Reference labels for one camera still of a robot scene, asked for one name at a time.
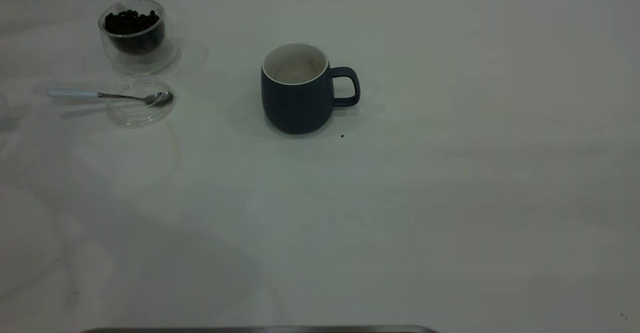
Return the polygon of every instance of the mug rim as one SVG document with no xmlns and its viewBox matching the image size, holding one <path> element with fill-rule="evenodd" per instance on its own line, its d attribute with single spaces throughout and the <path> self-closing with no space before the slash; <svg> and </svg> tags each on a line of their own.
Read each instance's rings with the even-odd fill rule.
<svg viewBox="0 0 640 333">
<path fill-rule="evenodd" d="M 324 57 L 324 68 L 315 77 L 313 77 L 313 78 L 311 78 L 311 79 L 309 79 L 309 80 L 307 80 L 305 82 L 302 82 L 302 83 L 285 83 L 285 82 L 280 82 L 279 80 L 276 80 L 276 79 L 272 78 L 272 76 L 270 76 L 267 73 L 267 71 L 265 70 L 265 62 L 267 62 L 267 58 L 269 58 L 269 56 L 272 53 L 274 53 L 275 51 L 277 51 L 280 48 L 287 47 L 287 46 L 305 46 L 305 47 L 311 47 L 311 48 L 317 50 L 318 52 L 322 53 L 322 56 Z M 327 57 L 325 52 L 323 52 L 322 49 L 318 48 L 317 46 L 315 46 L 313 44 L 308 44 L 308 43 L 292 42 L 292 43 L 287 43 L 287 44 L 282 44 L 282 45 L 276 46 L 274 49 L 271 49 L 271 51 L 269 53 L 267 53 L 266 57 L 264 57 L 264 59 L 262 60 L 262 73 L 267 78 L 272 80 L 273 82 L 278 83 L 279 85 L 285 85 L 285 86 L 301 86 L 301 85 L 306 85 L 307 83 L 311 83 L 311 82 L 317 80 L 318 78 L 322 77 L 322 75 L 327 71 L 328 67 L 329 67 L 329 57 Z"/>
</svg>

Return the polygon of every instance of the spoon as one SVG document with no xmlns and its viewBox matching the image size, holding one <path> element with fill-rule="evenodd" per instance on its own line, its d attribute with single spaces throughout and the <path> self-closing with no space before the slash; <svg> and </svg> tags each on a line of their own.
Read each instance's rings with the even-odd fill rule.
<svg viewBox="0 0 640 333">
<path fill-rule="evenodd" d="M 163 107 L 174 101 L 174 94 L 170 91 L 160 91 L 158 93 L 149 94 L 144 98 L 138 98 L 137 96 L 120 95 L 120 94 L 107 94 L 99 93 L 97 91 L 82 90 L 82 89 L 47 89 L 46 95 L 50 98 L 112 98 L 112 99 L 132 99 L 134 101 L 140 101 L 147 103 L 147 105 L 153 107 Z"/>
</svg>

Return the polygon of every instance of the glass bowl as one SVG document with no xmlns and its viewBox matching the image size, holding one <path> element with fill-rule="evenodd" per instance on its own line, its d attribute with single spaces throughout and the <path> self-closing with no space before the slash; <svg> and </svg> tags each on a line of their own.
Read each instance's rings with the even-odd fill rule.
<svg viewBox="0 0 640 333">
<path fill-rule="evenodd" d="M 151 75 L 133 75 L 126 78 L 124 88 L 117 93 L 121 96 L 146 98 L 160 92 L 173 93 L 173 100 L 166 104 L 157 104 L 165 98 L 163 94 L 151 104 L 131 99 L 110 98 L 107 100 L 107 115 L 119 126 L 128 128 L 156 123 L 164 119 L 176 105 L 176 96 L 169 84 Z"/>
<path fill-rule="evenodd" d="M 115 34 L 105 29 L 109 14 L 132 10 L 159 19 L 149 28 L 131 34 Z M 160 3 L 153 0 L 124 0 L 107 8 L 98 19 L 100 38 L 107 57 L 116 68 L 127 73 L 153 73 L 165 68 L 178 52 L 178 41 Z"/>
</svg>

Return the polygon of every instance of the mug handle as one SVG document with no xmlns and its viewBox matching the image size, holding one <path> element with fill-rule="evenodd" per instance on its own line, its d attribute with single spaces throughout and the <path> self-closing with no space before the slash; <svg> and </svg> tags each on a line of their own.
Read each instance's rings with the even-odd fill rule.
<svg viewBox="0 0 640 333">
<path fill-rule="evenodd" d="M 337 77 L 347 77 L 353 82 L 353 87 L 356 90 L 354 96 L 350 96 L 349 98 L 334 98 L 333 106 L 334 107 L 351 107 L 355 106 L 356 103 L 360 100 L 360 82 L 358 81 L 358 75 L 356 72 L 349 68 L 348 66 L 339 66 L 337 68 L 331 68 L 331 78 Z"/>
</svg>

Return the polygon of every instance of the spoon handle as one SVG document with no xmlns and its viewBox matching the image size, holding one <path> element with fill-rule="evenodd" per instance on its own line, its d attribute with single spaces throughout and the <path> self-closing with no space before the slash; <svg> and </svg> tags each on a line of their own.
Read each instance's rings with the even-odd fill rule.
<svg viewBox="0 0 640 333">
<path fill-rule="evenodd" d="M 82 89 L 47 89 L 46 95 L 50 98 L 98 98 L 100 93 Z"/>
</svg>

